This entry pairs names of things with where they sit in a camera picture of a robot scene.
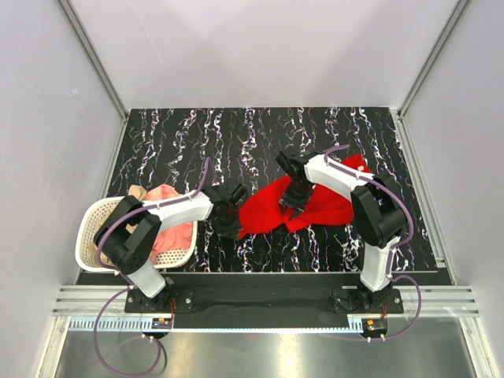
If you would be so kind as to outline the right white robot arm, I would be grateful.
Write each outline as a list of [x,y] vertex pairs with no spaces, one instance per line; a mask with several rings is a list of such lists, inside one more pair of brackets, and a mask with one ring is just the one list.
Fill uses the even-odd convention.
[[355,302],[371,306],[391,290],[392,259],[397,248],[413,236],[413,221],[405,204],[391,189],[394,183],[391,176],[362,172],[330,158],[330,154],[347,148],[347,145],[332,146],[300,154],[280,151],[276,162],[291,182],[280,197],[279,206],[283,211],[290,209],[292,218],[300,216],[317,186],[351,203],[355,228],[365,247]]

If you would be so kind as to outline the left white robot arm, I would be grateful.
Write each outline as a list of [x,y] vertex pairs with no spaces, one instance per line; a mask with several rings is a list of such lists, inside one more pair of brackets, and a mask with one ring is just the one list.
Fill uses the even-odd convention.
[[175,198],[141,202],[123,197],[94,234],[98,254],[145,298],[153,299],[167,287],[149,255],[162,232],[188,222],[208,221],[220,236],[236,239],[242,230],[239,209],[248,195],[246,187],[233,180],[202,185]]

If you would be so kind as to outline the red t shirt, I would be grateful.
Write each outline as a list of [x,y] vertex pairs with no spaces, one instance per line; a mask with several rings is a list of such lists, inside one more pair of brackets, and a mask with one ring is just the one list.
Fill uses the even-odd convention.
[[279,200],[291,179],[285,176],[262,188],[258,193],[247,199],[239,210],[239,219],[243,229],[240,238],[251,234],[268,233],[281,225],[287,227],[289,232],[296,232],[310,225],[340,226],[349,224],[354,218],[351,204],[351,189],[343,182],[343,177],[338,176],[332,181],[332,186],[338,186],[337,191],[322,182],[314,180],[315,170],[326,169],[324,155],[315,151],[305,166],[305,173],[314,190],[307,204],[306,210],[298,217],[293,218],[282,215]]

